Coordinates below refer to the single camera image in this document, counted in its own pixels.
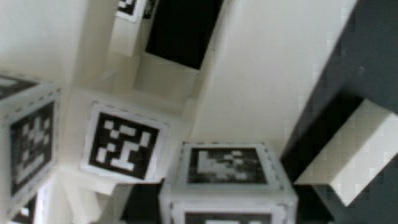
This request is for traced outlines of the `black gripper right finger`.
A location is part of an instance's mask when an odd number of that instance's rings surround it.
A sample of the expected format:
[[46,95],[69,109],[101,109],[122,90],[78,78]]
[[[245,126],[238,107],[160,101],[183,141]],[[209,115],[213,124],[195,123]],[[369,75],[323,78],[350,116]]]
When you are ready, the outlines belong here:
[[355,224],[328,185],[295,185],[298,194],[296,224]]

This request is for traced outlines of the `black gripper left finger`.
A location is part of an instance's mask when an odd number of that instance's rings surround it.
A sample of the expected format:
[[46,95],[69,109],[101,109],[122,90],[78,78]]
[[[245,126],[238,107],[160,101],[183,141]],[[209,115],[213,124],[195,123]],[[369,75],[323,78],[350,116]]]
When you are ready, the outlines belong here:
[[160,187],[160,183],[115,186],[96,224],[161,224]]

